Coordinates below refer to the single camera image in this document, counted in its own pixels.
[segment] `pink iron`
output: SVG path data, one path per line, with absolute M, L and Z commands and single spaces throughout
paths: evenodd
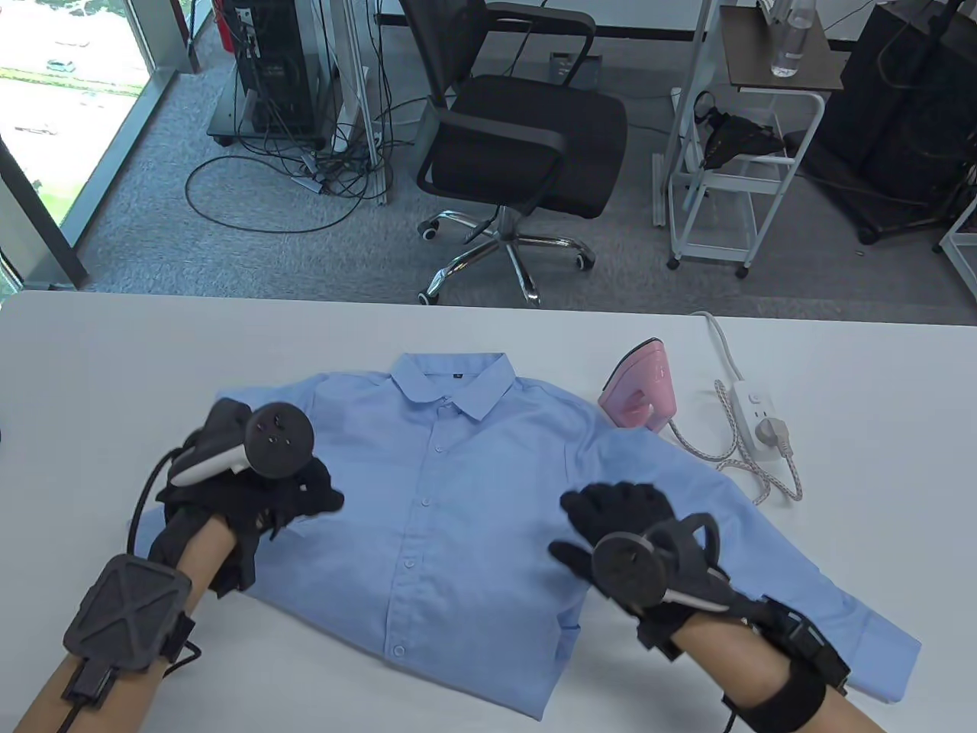
M 646 425 L 660 432 L 675 416 L 675 390 L 665 345 L 650 338 L 618 362 L 597 401 L 617 427 Z

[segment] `gray carpet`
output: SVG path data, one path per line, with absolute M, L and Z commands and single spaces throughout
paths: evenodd
M 384 32 L 395 102 L 426 93 L 419 58 L 405 28 Z M 519 38 L 494 34 L 480 71 L 500 71 Z M 572 41 L 534 38 L 518 73 L 542 76 L 551 49 Z M 689 47 L 683 43 L 598 39 L 604 55 L 602 87 L 627 95 L 631 121 L 667 129 L 667 94 L 680 82 Z M 390 202 L 366 202 L 344 223 L 312 235 L 234 232 L 201 220 L 183 197 L 190 171 L 221 154 L 205 135 L 231 57 L 214 29 L 199 44 L 203 73 L 179 78 L 120 173 L 81 245 L 90 289 L 253 298 L 413 303 L 433 273 L 460 251 L 462 233 L 449 225 L 433 242 L 415 225 L 444 208 L 478 207 L 437 200 L 411 181 L 410 148 L 393 154 Z M 731 93 L 719 90 L 720 95 Z M 395 112 L 410 120 L 421 105 Z M 790 129 L 789 121 L 785 124 Z M 409 139 L 413 127 L 397 128 Z M 907 323 L 977 324 L 977 304 L 945 257 L 930 252 L 935 235 L 859 245 L 848 221 L 805 180 L 792 185 L 753 264 L 740 281 L 728 264 L 686 260 L 665 269 L 668 236 L 651 226 L 651 154 L 664 148 L 659 133 L 632 129 L 614 196 L 602 217 L 584 221 L 540 211 L 523 230 L 587 241 L 597 267 L 578 273 L 561 253 L 525 256 L 546 308 L 685 313 Z M 240 160 L 203 171 L 192 187 L 201 208 L 242 226 L 301 228 L 341 216 L 350 201 L 315 196 L 271 171 Z M 522 307 L 507 258 L 490 257 L 452 279 L 443 304 Z

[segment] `chair base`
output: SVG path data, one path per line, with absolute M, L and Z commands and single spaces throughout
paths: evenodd
M 417 300 L 422 305 L 437 304 L 441 288 L 444 287 L 448 278 L 457 275 L 465 268 L 474 265 L 497 250 L 502 250 L 509 256 L 509 261 L 516 271 L 519 287 L 523 291 L 523 297 L 526 298 L 527 303 L 536 308 L 541 305 L 539 291 L 536 289 L 532 275 L 520 256 L 521 247 L 545 247 L 573 251 L 576 253 L 576 268 L 584 272 L 592 270 L 597 261 L 590 247 L 577 239 L 520 234 L 517 231 L 519 214 L 507 206 L 500 207 L 498 215 L 488 222 L 478 221 L 468 214 L 458 211 L 442 211 L 437 216 L 421 222 L 417 231 L 423 238 L 433 239 L 437 235 L 438 225 L 442 220 L 452 221 L 472 230 L 465 242 L 466 244 L 478 239 L 481 241 L 455 257 L 435 273 L 427 289 L 417 294 Z M 496 225 L 495 229 L 490 228 L 492 224 Z

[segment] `chair backrest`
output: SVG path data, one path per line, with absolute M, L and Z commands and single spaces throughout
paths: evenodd
M 407 25 L 427 69 L 436 104 L 469 77 L 489 35 L 485 0 L 401 0 Z

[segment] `shirt collar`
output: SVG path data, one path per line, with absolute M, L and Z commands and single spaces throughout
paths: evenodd
M 516 379 L 505 354 L 404 354 L 390 370 L 404 396 L 420 404 L 448 396 L 428 374 L 478 374 L 451 397 L 459 410 L 476 420 L 489 414 Z

